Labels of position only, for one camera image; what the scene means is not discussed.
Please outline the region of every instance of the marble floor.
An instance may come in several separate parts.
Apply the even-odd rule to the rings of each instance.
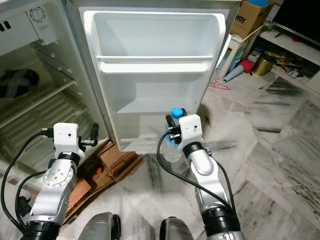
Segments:
[[[243,73],[227,85],[209,86],[198,114],[205,143],[229,175],[246,240],[319,240],[320,101],[272,73]],[[183,160],[172,168],[191,177]],[[194,188],[152,155],[64,225],[58,239],[76,240],[103,212],[120,215],[122,240],[159,239],[169,216],[184,220],[195,240],[206,239]],[[1,240],[17,239],[3,219]]]

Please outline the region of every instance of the water bottle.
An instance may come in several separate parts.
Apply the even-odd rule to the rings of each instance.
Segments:
[[[174,108],[172,109],[172,117],[174,120],[175,125],[179,125],[178,119],[183,116],[183,111],[181,108]],[[164,126],[164,131],[168,131],[168,124],[166,123]],[[182,152],[178,150],[178,144],[175,143],[174,140],[170,140],[169,135],[164,138],[163,144],[163,156],[165,160],[170,163],[176,163],[181,159]]]

